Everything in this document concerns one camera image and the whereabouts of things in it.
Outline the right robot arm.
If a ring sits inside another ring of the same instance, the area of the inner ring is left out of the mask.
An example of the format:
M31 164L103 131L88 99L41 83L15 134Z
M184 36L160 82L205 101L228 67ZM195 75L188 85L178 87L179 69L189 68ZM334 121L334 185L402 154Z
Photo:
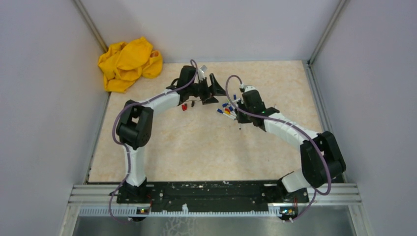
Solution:
M276 135L300 152L301 168L280 179L277 197L284 203L295 198L297 191L330 183L346 171L346 163L335 136L316 132L287 119L278 109L267 108L256 89L242 93L237 102L239 123L251 123L261 130Z

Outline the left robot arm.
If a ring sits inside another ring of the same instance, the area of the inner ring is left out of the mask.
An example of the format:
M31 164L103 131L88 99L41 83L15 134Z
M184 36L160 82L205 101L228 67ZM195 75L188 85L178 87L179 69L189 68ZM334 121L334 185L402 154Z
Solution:
M152 133L153 118L171 108L185 103L190 97L199 98L202 104L217 103L218 96L226 94L214 74L205 76L205 67L184 66L178 78L155 97L143 101L129 100L117 117L114 137L124 146L126 178L124 184L131 187L128 197L135 203L144 202L148 196L144 169L144 150Z

